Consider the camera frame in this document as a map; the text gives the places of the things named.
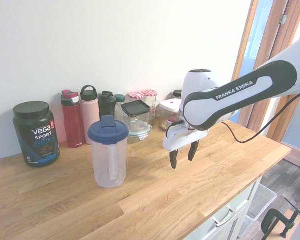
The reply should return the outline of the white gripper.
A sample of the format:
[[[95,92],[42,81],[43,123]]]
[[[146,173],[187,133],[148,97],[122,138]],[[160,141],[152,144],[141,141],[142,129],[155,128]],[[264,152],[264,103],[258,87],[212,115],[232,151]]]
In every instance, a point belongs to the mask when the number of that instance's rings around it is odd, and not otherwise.
[[[206,137],[209,130],[200,131],[196,129],[189,129],[183,121],[172,123],[165,132],[163,147],[169,151],[170,164],[173,169],[177,166],[177,156],[179,149],[191,144],[188,152],[188,160],[192,161],[197,151],[199,140]]]

